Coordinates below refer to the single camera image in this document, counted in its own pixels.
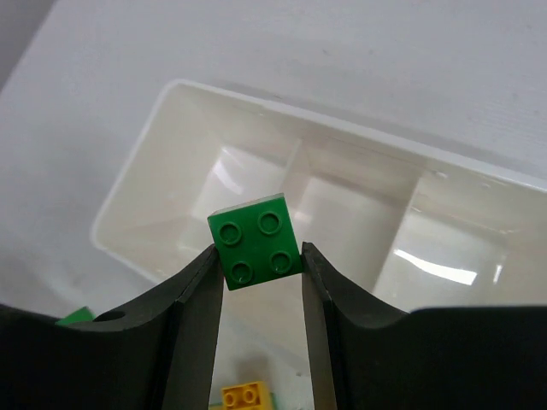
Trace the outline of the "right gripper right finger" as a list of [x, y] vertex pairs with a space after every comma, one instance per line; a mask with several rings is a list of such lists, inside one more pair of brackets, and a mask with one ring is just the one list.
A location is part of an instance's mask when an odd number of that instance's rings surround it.
[[543, 409], [544, 307], [411, 313], [302, 247], [303, 311], [318, 409]]

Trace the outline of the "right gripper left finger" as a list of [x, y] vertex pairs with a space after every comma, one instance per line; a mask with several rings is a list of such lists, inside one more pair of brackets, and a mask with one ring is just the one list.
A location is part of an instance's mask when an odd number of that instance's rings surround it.
[[4, 409], [204, 409], [223, 279], [206, 248], [182, 271], [91, 321], [1, 308]]

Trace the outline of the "green lego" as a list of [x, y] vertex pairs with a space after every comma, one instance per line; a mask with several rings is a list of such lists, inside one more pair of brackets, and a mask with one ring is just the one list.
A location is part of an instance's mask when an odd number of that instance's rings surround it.
[[56, 325], [72, 325], [81, 322], [93, 321], [95, 314], [88, 307], [81, 307], [68, 316], [57, 320]]

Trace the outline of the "green square lego brick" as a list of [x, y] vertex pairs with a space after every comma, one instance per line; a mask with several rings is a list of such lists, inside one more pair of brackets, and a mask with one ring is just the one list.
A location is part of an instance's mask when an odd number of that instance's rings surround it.
[[303, 271], [284, 194], [216, 211], [208, 223], [230, 291]]

